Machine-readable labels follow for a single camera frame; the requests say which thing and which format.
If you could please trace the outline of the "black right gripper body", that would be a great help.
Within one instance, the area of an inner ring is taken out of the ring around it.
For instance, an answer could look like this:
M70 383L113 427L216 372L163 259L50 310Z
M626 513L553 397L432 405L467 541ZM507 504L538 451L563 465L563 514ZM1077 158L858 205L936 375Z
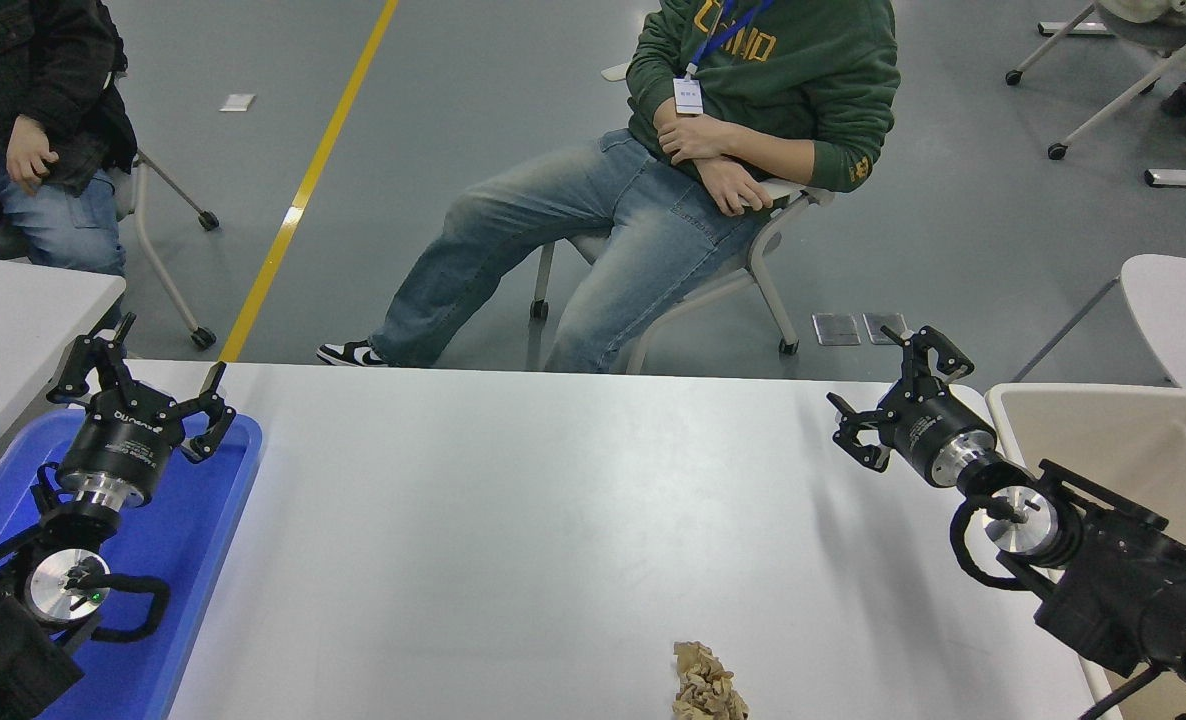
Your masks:
M893 429L878 437L932 488L958 486L969 464L996 450L994 431L949 389L927 395L891 388L878 409L894 414Z

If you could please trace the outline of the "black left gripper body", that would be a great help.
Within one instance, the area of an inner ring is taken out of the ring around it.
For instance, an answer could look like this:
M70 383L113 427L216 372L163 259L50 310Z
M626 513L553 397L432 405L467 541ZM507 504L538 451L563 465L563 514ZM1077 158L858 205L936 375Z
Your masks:
M132 391L128 400L116 389L96 393L58 466L59 486L75 492L87 478L106 477L128 484L135 497L154 496L183 442L181 420L159 418L173 402L154 389Z

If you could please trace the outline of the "person's left hand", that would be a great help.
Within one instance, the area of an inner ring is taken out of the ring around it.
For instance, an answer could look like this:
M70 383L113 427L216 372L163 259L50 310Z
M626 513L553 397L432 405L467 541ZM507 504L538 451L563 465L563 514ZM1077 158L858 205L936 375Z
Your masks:
M734 125L703 114L662 120L657 127L661 149L672 164L721 158L734 133Z
M59 159L39 120L17 115L5 149L5 168L12 181L27 196L36 196Z

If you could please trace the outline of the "person's right hand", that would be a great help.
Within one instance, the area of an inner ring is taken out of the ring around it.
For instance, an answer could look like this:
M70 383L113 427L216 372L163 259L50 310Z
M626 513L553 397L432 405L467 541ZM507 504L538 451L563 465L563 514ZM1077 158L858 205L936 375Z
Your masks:
M725 217L740 217L745 211L763 211L773 206L766 187L731 158L693 160L704 190Z

